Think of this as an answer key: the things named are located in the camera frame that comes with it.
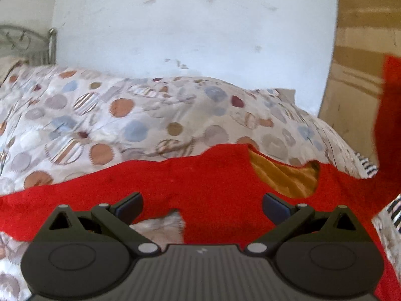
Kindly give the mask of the red knitted sweater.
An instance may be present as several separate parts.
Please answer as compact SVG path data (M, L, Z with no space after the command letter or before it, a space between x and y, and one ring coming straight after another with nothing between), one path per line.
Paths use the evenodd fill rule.
M399 300L400 59L379 172L274 90L14 64L1 84L2 300Z

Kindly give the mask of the striped bed sheet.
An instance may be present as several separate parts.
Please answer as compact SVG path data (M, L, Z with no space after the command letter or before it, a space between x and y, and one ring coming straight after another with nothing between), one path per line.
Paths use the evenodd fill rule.
M360 153L355 153L356 157L360 161L362 167L365 169L368 177L374 177L379 168L373 162L369 160L369 158L365 158ZM398 195L392 202L386 206L385 211L390 217L391 223L395 227L395 230L400 233L400 195Z

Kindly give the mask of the polka dot quilt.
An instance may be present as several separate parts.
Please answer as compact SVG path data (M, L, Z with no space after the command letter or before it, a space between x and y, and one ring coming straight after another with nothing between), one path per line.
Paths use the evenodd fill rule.
M347 204L380 245L374 217L400 193L399 58L383 78L380 170L365 178L334 130L276 90L12 69L1 84L1 299L30 298L22 256L58 204L87 211L134 192L136 225L160 245L246 247L274 226L269 192L318 211Z

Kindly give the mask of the metal bed headboard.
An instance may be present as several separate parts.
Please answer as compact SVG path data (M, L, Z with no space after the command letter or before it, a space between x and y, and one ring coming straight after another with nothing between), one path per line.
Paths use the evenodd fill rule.
M15 25L1 25L1 57L25 58L32 66L56 64L57 30L45 35Z

